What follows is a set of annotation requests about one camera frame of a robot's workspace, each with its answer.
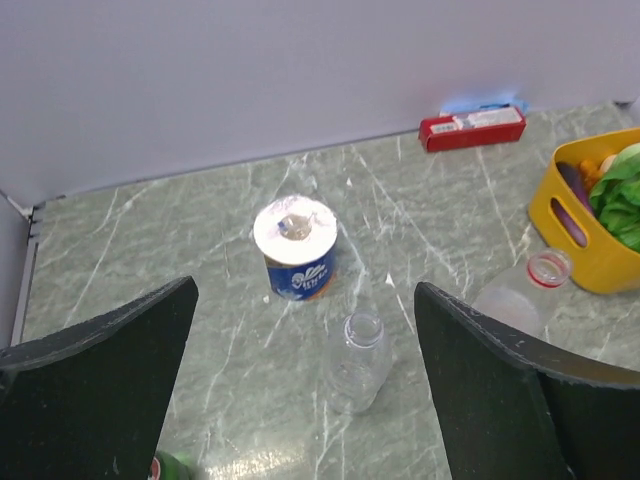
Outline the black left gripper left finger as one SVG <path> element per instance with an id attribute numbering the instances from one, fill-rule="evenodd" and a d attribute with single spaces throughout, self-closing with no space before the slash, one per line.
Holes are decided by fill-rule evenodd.
<path id="1" fill-rule="evenodd" d="M 181 277 L 2 349 L 2 478 L 147 479 L 198 297 Z"/>

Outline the red label clear bottle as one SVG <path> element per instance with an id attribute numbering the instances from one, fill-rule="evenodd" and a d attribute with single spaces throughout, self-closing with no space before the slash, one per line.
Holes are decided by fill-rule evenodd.
<path id="1" fill-rule="evenodd" d="M 499 273 L 481 289 L 471 306 L 505 325 L 541 338 L 571 271 L 572 262 L 564 251 L 546 248 L 526 263 Z"/>

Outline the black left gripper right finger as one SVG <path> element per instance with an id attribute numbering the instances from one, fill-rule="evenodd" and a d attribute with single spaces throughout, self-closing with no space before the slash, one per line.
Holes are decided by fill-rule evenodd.
<path id="1" fill-rule="evenodd" d="M 638 372 L 555 347 L 428 282 L 414 315 L 453 478 L 638 478 Z"/>

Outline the clear plastic bottle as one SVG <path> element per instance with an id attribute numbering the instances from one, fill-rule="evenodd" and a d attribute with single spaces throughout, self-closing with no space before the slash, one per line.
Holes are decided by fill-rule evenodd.
<path id="1" fill-rule="evenodd" d="M 373 312 L 356 310 L 333 326 L 323 354 L 322 378 L 329 406 L 359 414 L 376 399 L 393 364 L 391 341 Z"/>

